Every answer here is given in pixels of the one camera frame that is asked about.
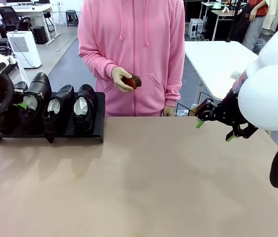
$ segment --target gray pants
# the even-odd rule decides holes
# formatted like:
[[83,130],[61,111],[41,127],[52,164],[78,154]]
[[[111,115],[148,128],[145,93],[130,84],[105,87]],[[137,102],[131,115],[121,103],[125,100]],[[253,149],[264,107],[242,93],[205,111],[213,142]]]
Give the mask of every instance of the gray pants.
[[259,35],[262,33],[264,19],[265,16],[256,17],[248,26],[242,44],[251,51],[253,50]]

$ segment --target keyboard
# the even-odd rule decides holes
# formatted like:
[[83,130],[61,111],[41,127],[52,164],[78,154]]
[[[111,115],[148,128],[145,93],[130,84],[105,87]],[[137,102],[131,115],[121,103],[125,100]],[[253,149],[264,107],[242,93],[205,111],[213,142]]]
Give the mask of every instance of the keyboard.
[[30,9],[30,6],[12,6],[13,9]]

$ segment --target person in orange shirt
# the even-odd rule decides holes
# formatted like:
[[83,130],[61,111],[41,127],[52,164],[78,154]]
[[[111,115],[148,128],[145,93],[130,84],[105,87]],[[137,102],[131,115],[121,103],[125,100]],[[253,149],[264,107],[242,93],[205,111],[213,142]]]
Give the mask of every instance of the person in orange shirt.
[[268,12],[266,0],[248,0],[248,4],[253,7],[250,13],[250,25],[246,31],[242,44],[249,50],[253,50],[259,35],[263,30],[263,23]]

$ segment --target white air purifier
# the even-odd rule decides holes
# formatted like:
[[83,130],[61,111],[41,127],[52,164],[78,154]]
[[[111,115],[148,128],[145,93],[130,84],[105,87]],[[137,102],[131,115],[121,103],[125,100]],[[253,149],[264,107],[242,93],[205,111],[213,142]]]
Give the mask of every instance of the white air purifier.
[[33,69],[41,66],[35,40],[31,31],[16,31],[6,34],[13,50],[23,68]]
[[204,22],[202,19],[190,19],[188,35],[196,38],[203,31]]

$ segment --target orange shirt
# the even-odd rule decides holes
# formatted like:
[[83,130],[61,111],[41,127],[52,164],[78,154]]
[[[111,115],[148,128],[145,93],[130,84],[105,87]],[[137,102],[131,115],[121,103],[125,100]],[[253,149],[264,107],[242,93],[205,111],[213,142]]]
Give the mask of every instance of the orange shirt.
[[[261,1],[262,0],[248,0],[248,4],[250,4],[251,6],[256,6]],[[257,9],[256,16],[266,16],[267,11],[268,11],[268,5],[266,4],[262,7],[260,7],[259,9]]]

